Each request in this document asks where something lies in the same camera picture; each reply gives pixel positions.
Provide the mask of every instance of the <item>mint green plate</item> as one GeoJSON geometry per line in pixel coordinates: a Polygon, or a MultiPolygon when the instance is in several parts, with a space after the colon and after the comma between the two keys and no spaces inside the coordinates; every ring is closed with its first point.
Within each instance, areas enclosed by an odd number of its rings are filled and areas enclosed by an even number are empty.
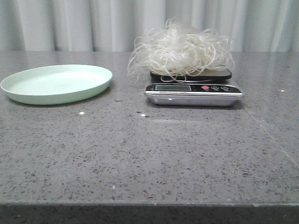
{"type": "Polygon", "coordinates": [[[1,82],[1,88],[21,103],[56,105],[98,95],[111,78],[111,71],[98,66],[54,65],[15,73],[1,82]]]}

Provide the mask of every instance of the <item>lcd screen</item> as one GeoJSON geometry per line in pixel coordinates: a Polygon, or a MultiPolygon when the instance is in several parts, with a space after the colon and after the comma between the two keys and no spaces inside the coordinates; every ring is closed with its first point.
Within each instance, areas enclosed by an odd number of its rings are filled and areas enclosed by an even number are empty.
{"type": "Polygon", "coordinates": [[[156,85],[156,90],[161,91],[191,91],[189,85],[156,85]]]}

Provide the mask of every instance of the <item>glass noodle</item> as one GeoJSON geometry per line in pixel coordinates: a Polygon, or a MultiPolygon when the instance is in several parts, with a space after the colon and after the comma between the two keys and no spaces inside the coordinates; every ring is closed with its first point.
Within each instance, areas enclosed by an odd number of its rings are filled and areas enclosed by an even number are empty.
{"type": "Polygon", "coordinates": [[[168,20],[135,39],[128,74],[138,77],[149,70],[162,76],[198,76],[204,69],[232,70],[231,39],[215,30],[199,31],[168,20]]]}

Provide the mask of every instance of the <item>kitchen scale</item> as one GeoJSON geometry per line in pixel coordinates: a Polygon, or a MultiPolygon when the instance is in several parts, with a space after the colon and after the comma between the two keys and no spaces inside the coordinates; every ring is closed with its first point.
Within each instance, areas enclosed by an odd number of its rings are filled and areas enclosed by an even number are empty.
{"type": "Polygon", "coordinates": [[[145,96],[156,105],[232,106],[244,98],[242,90],[229,79],[229,70],[206,70],[200,76],[171,77],[151,72],[153,84],[145,88],[145,96]]]}

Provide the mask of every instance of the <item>curtain fold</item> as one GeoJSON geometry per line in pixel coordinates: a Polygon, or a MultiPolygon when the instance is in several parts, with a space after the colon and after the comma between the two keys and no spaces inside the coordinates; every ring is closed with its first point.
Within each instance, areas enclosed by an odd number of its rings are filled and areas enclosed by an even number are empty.
{"type": "Polygon", "coordinates": [[[234,40],[233,51],[298,51],[298,0],[0,0],[0,50],[132,51],[174,19],[234,40]]]}

